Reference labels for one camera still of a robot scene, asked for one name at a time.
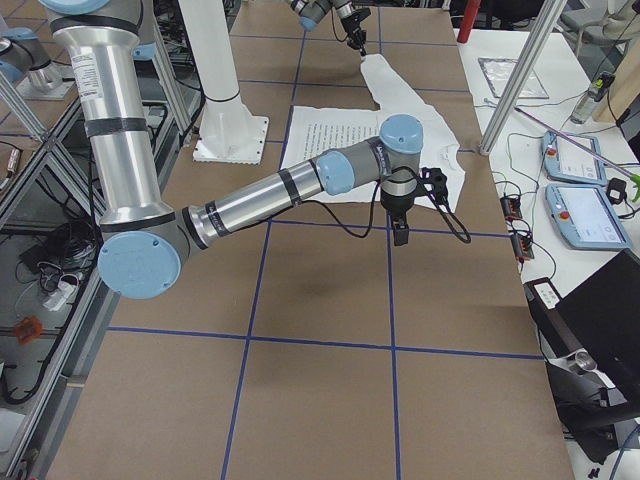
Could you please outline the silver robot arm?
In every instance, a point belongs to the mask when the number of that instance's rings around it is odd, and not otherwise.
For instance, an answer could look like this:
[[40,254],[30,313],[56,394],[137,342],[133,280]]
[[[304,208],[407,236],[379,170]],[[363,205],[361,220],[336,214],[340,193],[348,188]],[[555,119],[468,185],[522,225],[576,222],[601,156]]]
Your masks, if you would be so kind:
[[264,223],[319,194],[369,183],[391,212],[416,195],[423,148],[418,119],[394,114],[378,133],[248,182],[237,167],[262,157],[269,121],[241,98],[224,9],[179,5],[203,83],[199,138],[159,186],[133,52],[151,9],[140,1],[48,1],[54,39],[72,63],[106,209],[97,269],[115,293],[150,299],[170,289],[188,261],[214,242]]
[[336,39],[346,43],[351,49],[359,52],[361,57],[367,55],[367,32],[362,23],[371,15],[369,7],[356,7],[348,0],[289,0],[288,6],[299,17],[299,23],[306,32],[312,32],[327,16],[336,14],[345,32],[345,37]]

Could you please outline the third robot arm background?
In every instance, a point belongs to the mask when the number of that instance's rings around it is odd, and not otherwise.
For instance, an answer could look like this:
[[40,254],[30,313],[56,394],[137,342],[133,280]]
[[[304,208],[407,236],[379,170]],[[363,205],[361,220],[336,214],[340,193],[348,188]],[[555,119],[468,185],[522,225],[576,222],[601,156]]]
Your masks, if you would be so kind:
[[62,100],[74,81],[72,73],[56,64],[26,27],[1,32],[1,73],[30,100]]

